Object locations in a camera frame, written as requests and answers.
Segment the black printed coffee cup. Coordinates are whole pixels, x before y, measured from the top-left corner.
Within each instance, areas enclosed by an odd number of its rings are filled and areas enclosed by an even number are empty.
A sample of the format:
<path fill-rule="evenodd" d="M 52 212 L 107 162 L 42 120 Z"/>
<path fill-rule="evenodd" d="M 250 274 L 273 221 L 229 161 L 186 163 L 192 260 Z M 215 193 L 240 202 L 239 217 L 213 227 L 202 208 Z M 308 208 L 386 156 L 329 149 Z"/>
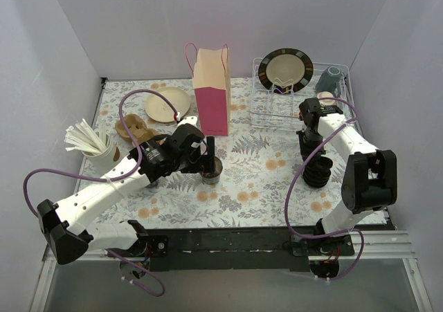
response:
<path fill-rule="evenodd" d="M 218 157 L 214 158 L 215 166 L 213 172 L 206 172 L 201 174 L 203 182 L 207 185 L 215 185 L 220 181 L 220 177 L 223 171 L 223 165 L 221 160 Z"/>

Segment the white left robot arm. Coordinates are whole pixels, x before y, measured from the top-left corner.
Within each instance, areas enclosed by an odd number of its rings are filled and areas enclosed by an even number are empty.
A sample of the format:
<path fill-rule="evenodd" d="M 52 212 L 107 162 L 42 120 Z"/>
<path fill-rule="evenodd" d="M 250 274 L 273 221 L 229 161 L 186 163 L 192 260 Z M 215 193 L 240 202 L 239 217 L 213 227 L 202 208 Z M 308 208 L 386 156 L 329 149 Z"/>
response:
<path fill-rule="evenodd" d="M 125 256 L 161 256 L 158 244 L 136 220 L 96 224 L 95 219 L 121 199 L 175 172 L 215 173 L 215 139 L 191 124 L 171 135 L 158 135 L 134 148 L 102 178 L 56 203 L 37 206 L 39 226 L 59 264 L 69 264 L 92 250 L 111 249 Z"/>

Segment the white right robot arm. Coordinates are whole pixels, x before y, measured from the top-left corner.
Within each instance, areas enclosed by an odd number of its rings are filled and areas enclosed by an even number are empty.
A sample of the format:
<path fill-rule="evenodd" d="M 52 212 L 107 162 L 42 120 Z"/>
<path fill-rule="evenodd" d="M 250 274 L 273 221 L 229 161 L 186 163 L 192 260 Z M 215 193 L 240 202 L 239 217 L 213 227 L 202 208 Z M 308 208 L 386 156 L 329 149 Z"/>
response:
<path fill-rule="evenodd" d="M 325 156 L 325 143 L 330 143 L 346 162 L 341 201 L 318 221 L 314 231 L 314 249 L 328 255 L 338 247 L 337 237 L 397 201 L 397 157 L 393 151 L 369 143 L 336 105 L 324 106 L 317 98 L 308 98 L 299 109 L 304 123 L 297 133 L 305 162 L 304 182 L 314 188 L 328 183 L 333 162 Z"/>

